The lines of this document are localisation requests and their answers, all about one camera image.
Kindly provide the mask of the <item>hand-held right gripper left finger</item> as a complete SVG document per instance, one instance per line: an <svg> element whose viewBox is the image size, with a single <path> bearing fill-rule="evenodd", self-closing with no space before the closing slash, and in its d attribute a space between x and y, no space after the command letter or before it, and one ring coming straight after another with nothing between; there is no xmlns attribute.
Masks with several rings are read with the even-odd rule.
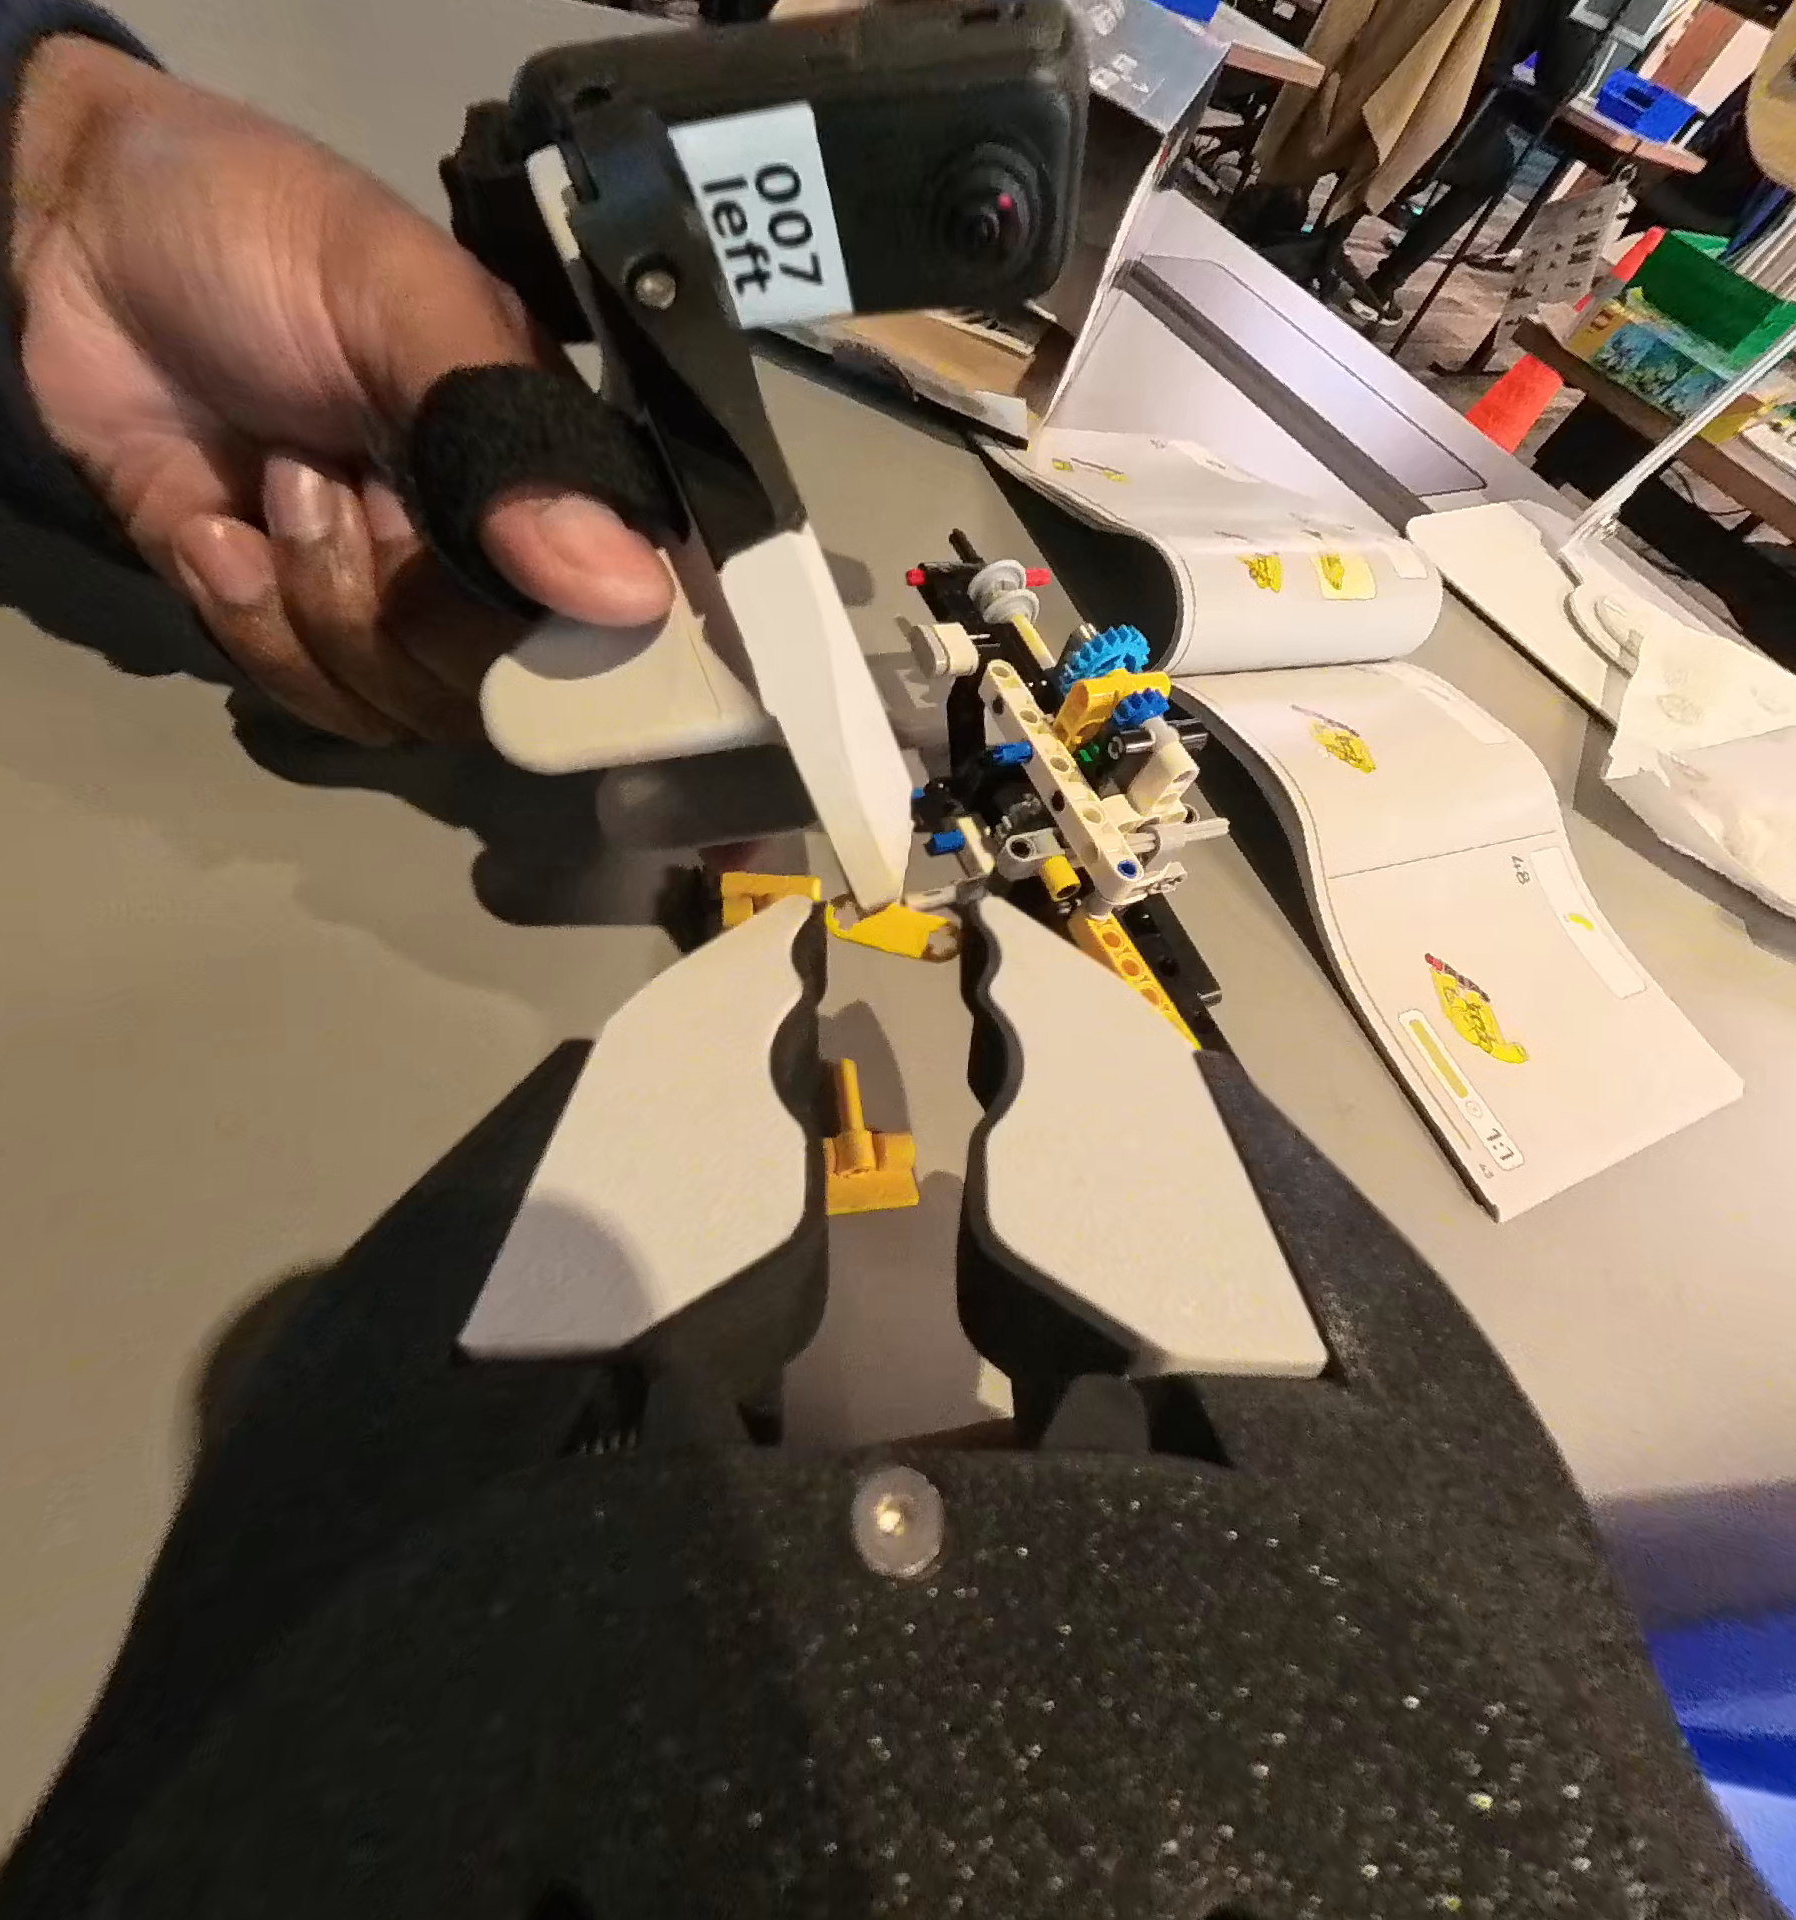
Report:
<svg viewBox="0 0 1796 1920"><path fill-rule="evenodd" d="M759 908L615 1010L459 1331L485 1360L785 1362L828 1297L826 925Z"/></svg>

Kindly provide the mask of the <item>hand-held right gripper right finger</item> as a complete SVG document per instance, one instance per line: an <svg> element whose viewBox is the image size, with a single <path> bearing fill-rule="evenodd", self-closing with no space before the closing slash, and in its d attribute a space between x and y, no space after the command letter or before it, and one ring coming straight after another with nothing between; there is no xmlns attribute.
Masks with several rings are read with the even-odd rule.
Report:
<svg viewBox="0 0 1796 1920"><path fill-rule="evenodd" d="M965 918L968 1249L1137 1373L1317 1379L1326 1345L1200 1045L1007 899Z"/></svg>

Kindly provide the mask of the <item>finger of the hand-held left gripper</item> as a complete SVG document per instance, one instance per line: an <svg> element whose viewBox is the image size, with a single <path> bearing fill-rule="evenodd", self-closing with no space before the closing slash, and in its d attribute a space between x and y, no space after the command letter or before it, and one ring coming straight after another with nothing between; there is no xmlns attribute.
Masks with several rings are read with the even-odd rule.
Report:
<svg viewBox="0 0 1796 1920"><path fill-rule="evenodd" d="M809 525L748 546L719 588L859 908L906 886L913 781L826 553Z"/></svg>

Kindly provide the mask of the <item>yellow lego connector with axle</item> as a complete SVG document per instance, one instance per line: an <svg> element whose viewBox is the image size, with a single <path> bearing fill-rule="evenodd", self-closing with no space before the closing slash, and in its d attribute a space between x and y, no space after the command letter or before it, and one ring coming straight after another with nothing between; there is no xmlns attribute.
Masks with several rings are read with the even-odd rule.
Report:
<svg viewBox="0 0 1796 1920"><path fill-rule="evenodd" d="M859 1068L850 1057L831 1062L831 1095L833 1129L822 1142L828 1212L852 1216L918 1207L913 1136L869 1125Z"/></svg>

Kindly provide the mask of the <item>yellow lego connector piece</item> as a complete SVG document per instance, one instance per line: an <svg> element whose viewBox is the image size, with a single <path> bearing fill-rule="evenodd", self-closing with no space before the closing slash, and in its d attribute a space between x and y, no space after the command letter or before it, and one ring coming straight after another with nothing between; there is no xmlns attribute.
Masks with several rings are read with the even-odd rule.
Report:
<svg viewBox="0 0 1796 1920"><path fill-rule="evenodd" d="M904 899L867 912L850 896L839 896L826 901L822 916L833 938L874 953L920 964L959 957L963 927L957 914Z"/></svg>

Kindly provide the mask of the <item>cardboard lego box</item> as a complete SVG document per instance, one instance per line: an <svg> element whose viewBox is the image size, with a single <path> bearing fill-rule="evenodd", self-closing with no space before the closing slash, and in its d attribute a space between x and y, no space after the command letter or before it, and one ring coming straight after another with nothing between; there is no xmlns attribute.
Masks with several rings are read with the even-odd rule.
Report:
<svg viewBox="0 0 1796 1920"><path fill-rule="evenodd" d="M996 310L933 309L783 325L780 338L1030 444L1093 346L1118 273L1170 168L1204 116L1224 48L1150 1L1072 3L1091 101L1076 240L1054 292Z"/></svg>

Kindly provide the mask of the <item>lego vehicle model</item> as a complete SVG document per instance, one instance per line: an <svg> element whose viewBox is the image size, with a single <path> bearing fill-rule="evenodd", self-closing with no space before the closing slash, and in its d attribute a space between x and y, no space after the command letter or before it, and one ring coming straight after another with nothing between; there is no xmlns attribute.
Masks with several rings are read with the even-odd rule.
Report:
<svg viewBox="0 0 1796 1920"><path fill-rule="evenodd" d="M1143 995L1198 1047L1224 1047L1222 988L1174 894L1193 853L1230 836L1209 805L1213 738L1133 625L1041 627L1043 566L996 557L961 527L911 566L924 612L906 627L944 721L943 762L911 794L928 884L904 908L911 949L948 957L954 914L987 896L1022 908Z"/></svg>

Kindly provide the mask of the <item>green lego box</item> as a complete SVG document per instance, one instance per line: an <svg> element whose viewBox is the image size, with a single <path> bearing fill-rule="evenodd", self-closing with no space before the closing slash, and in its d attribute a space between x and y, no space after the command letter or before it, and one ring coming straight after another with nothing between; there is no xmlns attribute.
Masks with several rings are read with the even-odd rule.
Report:
<svg viewBox="0 0 1796 1920"><path fill-rule="evenodd" d="M1720 235L1663 235L1635 275L1589 310L1567 349L1618 390L1683 418L1796 329L1796 299L1741 275Z"/></svg>

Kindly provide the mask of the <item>person's left hand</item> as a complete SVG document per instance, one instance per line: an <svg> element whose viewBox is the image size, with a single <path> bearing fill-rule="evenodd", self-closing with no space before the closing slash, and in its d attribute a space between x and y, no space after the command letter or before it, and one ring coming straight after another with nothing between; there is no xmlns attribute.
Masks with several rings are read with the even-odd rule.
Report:
<svg viewBox="0 0 1796 1920"><path fill-rule="evenodd" d="M328 148L89 35L24 59L24 379L215 649L367 746L472 740L522 623L439 568L391 459L446 373L550 370L515 296Z"/></svg>

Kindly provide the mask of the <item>open instruction booklet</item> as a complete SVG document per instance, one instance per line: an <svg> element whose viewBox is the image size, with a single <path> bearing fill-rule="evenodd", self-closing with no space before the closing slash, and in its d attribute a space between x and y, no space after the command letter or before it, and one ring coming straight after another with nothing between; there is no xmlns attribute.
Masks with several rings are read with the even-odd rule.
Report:
<svg viewBox="0 0 1796 1920"><path fill-rule="evenodd" d="M1742 1095L1592 897L1539 757L1413 664L1442 610L1413 540L1193 442L1050 427L985 451L1163 562L1157 668L1274 808L1343 997L1487 1212Z"/></svg>

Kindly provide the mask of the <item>white desk lamp stand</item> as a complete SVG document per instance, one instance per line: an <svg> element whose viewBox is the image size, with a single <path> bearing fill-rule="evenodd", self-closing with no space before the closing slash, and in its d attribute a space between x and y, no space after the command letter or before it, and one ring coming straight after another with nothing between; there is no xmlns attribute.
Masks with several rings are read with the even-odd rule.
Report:
<svg viewBox="0 0 1796 1920"><path fill-rule="evenodd" d="M1598 494L1576 518L1517 501L1426 512L1413 518L1413 540L1437 564L1444 583L1561 684L1580 705L1615 723L1626 684L1650 642L1728 636L1702 609L1674 597L1615 542L1622 509L1691 449L1731 403L1750 394L1796 351L1796 325L1744 372L1735 373L1698 412L1681 418Z"/></svg>

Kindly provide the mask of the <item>small blue bin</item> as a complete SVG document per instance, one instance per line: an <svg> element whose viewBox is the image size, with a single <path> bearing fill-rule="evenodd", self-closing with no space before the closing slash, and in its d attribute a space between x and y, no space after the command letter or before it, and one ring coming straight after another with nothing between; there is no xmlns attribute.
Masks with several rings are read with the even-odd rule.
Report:
<svg viewBox="0 0 1796 1920"><path fill-rule="evenodd" d="M1622 66L1600 85L1592 109L1620 131L1648 142L1678 144L1700 118L1698 109L1667 85Z"/></svg>

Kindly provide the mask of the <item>white printed paper bag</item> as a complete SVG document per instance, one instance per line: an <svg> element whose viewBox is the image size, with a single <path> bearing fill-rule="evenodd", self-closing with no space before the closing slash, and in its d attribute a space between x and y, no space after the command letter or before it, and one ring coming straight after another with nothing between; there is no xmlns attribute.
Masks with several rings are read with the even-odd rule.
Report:
<svg viewBox="0 0 1796 1920"><path fill-rule="evenodd" d="M1796 921L1796 675L1678 620L1635 640L1605 786L1676 851Z"/></svg>

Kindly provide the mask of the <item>large blue storage bin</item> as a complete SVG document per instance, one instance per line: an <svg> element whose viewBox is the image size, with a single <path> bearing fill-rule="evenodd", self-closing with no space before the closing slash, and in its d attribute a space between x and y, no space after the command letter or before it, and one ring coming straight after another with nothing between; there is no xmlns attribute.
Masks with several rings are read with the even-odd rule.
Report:
<svg viewBox="0 0 1796 1920"><path fill-rule="evenodd" d="M1592 1514L1707 1786L1796 1916L1796 1477Z"/></svg>

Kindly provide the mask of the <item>wooden table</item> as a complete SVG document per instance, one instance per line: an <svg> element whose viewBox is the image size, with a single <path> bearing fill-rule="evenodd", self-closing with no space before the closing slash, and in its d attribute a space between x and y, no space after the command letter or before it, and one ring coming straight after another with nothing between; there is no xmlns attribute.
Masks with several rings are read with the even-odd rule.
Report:
<svg viewBox="0 0 1796 1920"><path fill-rule="evenodd" d="M1620 390L1605 372L1576 355L1542 320L1520 320L1513 325L1513 346L1539 359L1552 372L1561 373L1567 390L1585 396L1589 403L1600 407L1607 418L1618 420L1639 442L1663 442L1679 423L1654 403ZM1796 479L1765 455L1755 449L1744 451L1739 442L1696 438L1683 444L1674 460L1689 466L1713 488L1726 494L1735 507L1796 546Z"/></svg>

